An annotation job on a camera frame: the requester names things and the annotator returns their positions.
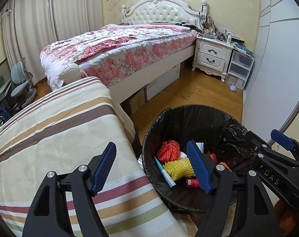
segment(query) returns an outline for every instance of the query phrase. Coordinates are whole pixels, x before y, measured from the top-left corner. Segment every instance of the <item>curtain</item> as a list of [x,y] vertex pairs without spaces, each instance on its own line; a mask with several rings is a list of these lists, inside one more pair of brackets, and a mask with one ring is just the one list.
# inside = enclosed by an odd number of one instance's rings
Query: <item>curtain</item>
[[10,67],[26,58],[33,83],[46,77],[39,61],[47,45],[103,26],[102,0],[9,0],[4,10],[5,48]]
[[86,0],[52,0],[52,8],[58,40],[89,31]]
[[102,0],[87,0],[89,31],[99,30],[104,26]]
[[6,14],[2,19],[3,39],[10,68],[22,59],[14,26],[14,4],[15,0],[9,0],[7,2],[3,13],[5,13],[7,9],[11,10],[11,12]]
[[15,29],[26,68],[33,74],[33,83],[45,78],[39,61],[44,47],[57,41],[49,21],[48,0],[15,0]]

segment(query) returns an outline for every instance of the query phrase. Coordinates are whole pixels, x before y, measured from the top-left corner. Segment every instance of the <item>storage drawer unit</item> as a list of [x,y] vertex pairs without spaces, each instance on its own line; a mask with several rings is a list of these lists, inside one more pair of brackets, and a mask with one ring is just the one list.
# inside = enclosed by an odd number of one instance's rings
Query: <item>storage drawer unit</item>
[[235,84],[236,87],[243,90],[250,75],[253,63],[253,57],[241,54],[240,52],[234,50],[228,75],[225,79],[226,83]]

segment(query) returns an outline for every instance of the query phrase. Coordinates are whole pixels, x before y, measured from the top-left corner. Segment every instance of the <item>bed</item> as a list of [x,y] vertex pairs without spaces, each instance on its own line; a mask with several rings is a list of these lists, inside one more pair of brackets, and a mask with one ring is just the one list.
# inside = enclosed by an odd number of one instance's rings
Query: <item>bed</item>
[[40,55],[52,90],[87,76],[98,77],[119,103],[194,55],[197,32],[153,22],[198,25],[199,12],[181,0],[141,0],[122,23],[47,46]]
[[[104,188],[93,198],[107,233],[195,236],[190,217],[172,215],[139,166],[137,130],[96,77],[46,95],[0,128],[0,216],[13,233],[22,236],[29,207],[47,172],[72,172],[100,155],[110,141],[117,146],[117,156]],[[71,193],[66,198],[74,235],[83,236]]]

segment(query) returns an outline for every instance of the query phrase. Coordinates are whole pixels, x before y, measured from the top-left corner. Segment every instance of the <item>blue gripper pad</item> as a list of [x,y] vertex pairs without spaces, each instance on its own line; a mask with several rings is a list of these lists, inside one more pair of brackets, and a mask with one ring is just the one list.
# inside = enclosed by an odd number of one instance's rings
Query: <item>blue gripper pad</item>
[[94,173],[94,183],[91,188],[94,194],[97,194],[103,189],[106,183],[109,172],[112,168],[115,157],[117,156],[117,147],[114,143],[110,142],[107,149],[103,152],[103,158]]
[[272,140],[280,144],[286,150],[292,151],[294,149],[292,140],[289,137],[282,134],[281,132],[279,132],[278,130],[272,130],[270,133],[270,137]]
[[198,151],[192,141],[187,143],[187,156],[190,160],[191,166],[194,173],[196,174],[197,180],[200,184],[200,188],[204,190],[207,194],[211,194],[213,188],[211,186],[210,173],[204,164],[201,156],[209,156],[207,154],[202,154],[201,151]]

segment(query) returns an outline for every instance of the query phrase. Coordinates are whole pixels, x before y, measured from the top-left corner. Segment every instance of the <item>plastic bag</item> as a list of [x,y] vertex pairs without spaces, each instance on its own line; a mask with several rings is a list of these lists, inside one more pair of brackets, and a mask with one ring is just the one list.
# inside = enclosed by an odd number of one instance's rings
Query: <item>plastic bag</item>
[[[186,153],[190,140],[204,143],[204,150],[215,153],[232,171],[246,173],[255,158],[255,152],[245,149],[247,129],[236,119],[216,108],[203,105],[185,105],[164,110],[148,129],[143,143],[144,171],[154,188],[172,212],[204,213],[211,196],[200,188],[177,184],[170,188],[155,165],[156,155],[163,141],[175,140],[180,151]],[[231,203],[236,200],[232,192]]]

